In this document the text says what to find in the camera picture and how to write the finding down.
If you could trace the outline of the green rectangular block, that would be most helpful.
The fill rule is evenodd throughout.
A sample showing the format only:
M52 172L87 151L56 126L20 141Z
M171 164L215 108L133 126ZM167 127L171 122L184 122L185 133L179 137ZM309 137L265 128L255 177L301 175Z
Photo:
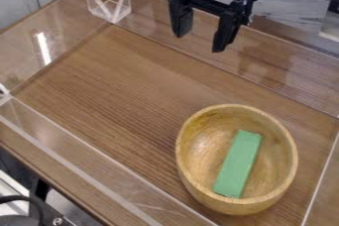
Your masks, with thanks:
M212 186L215 193L240 198L255 165L261 135L237 130Z

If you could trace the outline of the brown wooden bowl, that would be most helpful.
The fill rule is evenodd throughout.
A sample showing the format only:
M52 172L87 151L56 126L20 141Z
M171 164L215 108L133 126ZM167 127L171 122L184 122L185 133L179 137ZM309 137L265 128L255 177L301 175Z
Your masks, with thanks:
M261 145L243 196L232 198L212 186L239 130L261 135ZM280 200L295 179L297 150L280 122L241 104L220 104L196 112L184 122L175 145L181 182L200 204L228 215L267 210Z

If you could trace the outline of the black table leg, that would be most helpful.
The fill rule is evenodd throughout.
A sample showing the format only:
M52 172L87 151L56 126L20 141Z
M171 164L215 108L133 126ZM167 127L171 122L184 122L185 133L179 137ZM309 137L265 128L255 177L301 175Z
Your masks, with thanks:
M33 185L29 190L29 196L38 202L41 206L47 205L49 191L51 186L40 178L37 178L33 181Z

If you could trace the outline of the clear acrylic corner bracket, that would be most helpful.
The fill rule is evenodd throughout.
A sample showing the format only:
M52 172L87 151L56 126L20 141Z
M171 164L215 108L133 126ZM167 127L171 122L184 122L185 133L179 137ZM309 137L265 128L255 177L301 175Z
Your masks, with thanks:
M131 13L131 0L85 1L89 12L111 24L116 24Z

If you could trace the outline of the clear acrylic tray wall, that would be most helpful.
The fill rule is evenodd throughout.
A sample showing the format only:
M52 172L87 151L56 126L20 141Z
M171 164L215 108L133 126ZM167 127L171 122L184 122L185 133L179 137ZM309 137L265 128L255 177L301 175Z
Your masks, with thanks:
M116 24L85 0L42 8L0 34L0 148L109 226L339 226L339 58L248 28L213 53L216 26L197 13L176 38L165 0L131 0ZM255 214L205 207L177 172L180 128L220 104L296 144L291 186Z

